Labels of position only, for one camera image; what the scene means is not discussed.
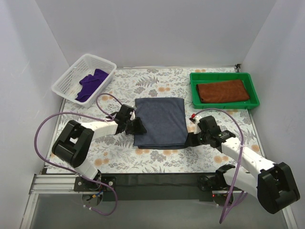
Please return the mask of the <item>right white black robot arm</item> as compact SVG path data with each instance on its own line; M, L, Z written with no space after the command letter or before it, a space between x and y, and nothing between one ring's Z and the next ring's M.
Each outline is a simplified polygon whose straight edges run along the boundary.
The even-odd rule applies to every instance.
M240 140L231 132L216 135L189 133L186 145L195 147L209 145L234 160L240 160L245 172L237 172L237 166L224 165L204 185L211 188L227 188L230 185L256 197L261 206L274 214L300 199L293 173L286 163L270 161L248 147L242 147Z

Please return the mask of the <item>brown towel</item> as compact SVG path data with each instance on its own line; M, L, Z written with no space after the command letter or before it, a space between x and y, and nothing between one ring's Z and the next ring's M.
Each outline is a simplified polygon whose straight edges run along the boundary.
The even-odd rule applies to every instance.
M250 99L241 80L230 80L196 85L200 101L206 104L242 102Z

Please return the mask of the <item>grey cloth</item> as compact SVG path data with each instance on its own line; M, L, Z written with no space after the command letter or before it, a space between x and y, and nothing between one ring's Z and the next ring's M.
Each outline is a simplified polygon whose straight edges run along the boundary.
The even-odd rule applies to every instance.
M188 136L184 99L177 97L137 98L135 114L147 130L134 136L139 149L185 148Z

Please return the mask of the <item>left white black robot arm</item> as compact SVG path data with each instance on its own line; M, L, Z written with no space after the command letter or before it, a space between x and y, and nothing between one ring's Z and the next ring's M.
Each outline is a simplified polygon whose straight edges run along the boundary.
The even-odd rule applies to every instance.
M123 122L107 120L79 123L71 120L55 141L52 153L70 165L75 173L90 180L97 180L100 172L87 158L91 142L122 132L127 135L143 135L147 130L139 117Z

